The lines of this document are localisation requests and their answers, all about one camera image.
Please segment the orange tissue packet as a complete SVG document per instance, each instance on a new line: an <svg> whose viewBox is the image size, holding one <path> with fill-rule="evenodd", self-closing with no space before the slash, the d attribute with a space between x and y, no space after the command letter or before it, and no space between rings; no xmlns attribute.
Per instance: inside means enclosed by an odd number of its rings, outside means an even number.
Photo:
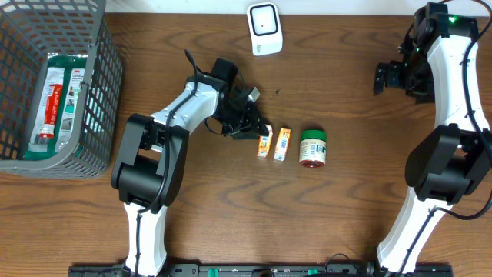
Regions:
<svg viewBox="0 0 492 277"><path fill-rule="evenodd" d="M267 157L271 147L273 130L271 125L266 125L266 127L268 129L268 135L259 138L257 157Z"/></svg>

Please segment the orange snack packet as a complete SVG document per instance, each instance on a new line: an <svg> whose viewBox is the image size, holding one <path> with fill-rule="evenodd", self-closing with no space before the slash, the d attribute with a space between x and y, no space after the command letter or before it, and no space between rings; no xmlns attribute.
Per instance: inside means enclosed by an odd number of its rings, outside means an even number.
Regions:
<svg viewBox="0 0 492 277"><path fill-rule="evenodd" d="M274 150L274 159L284 161L289 142L291 138L291 130L289 128L281 128L278 134L277 143Z"/></svg>

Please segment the green lidded white canister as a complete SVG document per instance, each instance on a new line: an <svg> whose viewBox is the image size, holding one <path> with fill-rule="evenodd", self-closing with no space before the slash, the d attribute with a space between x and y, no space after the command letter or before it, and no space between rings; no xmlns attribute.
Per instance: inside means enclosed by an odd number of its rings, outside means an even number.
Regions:
<svg viewBox="0 0 492 277"><path fill-rule="evenodd" d="M308 129L301 133L299 162L307 168L325 166L327 134L324 131Z"/></svg>

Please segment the white green package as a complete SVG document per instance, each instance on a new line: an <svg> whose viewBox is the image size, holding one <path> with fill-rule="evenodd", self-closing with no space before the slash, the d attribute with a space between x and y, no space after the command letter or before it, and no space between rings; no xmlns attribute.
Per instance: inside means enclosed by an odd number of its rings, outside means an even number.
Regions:
<svg viewBox="0 0 492 277"><path fill-rule="evenodd" d="M50 55L47 72L42 86L42 93L35 110L34 125L29 136L24 158L42 160L59 153L69 142L74 128L78 95L85 77L87 57L84 55ZM41 138L40 129L44 121L45 104L43 90L50 84L63 85L61 101L55 123L55 137Z"/></svg>

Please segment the red stick packet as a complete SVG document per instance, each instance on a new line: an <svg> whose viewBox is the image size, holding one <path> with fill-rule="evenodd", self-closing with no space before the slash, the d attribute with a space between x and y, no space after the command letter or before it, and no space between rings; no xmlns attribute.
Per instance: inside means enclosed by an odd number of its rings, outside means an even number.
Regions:
<svg viewBox="0 0 492 277"><path fill-rule="evenodd" d="M60 83L50 84L43 90L45 100L44 121L40 129L40 137L52 139L55 137L55 123L57 121L58 109L62 96L63 85Z"/></svg>

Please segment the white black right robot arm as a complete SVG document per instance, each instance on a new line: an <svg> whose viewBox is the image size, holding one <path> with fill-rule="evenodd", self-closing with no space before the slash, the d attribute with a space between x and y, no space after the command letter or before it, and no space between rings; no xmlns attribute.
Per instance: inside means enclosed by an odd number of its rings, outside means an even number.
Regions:
<svg viewBox="0 0 492 277"><path fill-rule="evenodd" d="M491 127L480 103L476 57L484 30L447 3L429 2L399 48L401 61L376 67L374 93L400 88L435 106L433 131L409 154L407 194L388 235L377 246L369 276L451 275L448 267L419 266L417 258L438 222L472 194L491 169Z"/></svg>

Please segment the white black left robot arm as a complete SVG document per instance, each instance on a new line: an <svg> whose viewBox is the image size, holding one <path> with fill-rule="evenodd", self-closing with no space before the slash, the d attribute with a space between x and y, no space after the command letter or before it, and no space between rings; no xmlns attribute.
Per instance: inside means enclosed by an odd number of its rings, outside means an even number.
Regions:
<svg viewBox="0 0 492 277"><path fill-rule="evenodd" d="M167 263L166 213L181 187L193 131L213 118L222 125L221 135L233 139L268 134L256 106L258 89L237 88L233 82L198 73L169 106L127 120L111 174L111 185L128 217L126 276L156 276Z"/></svg>

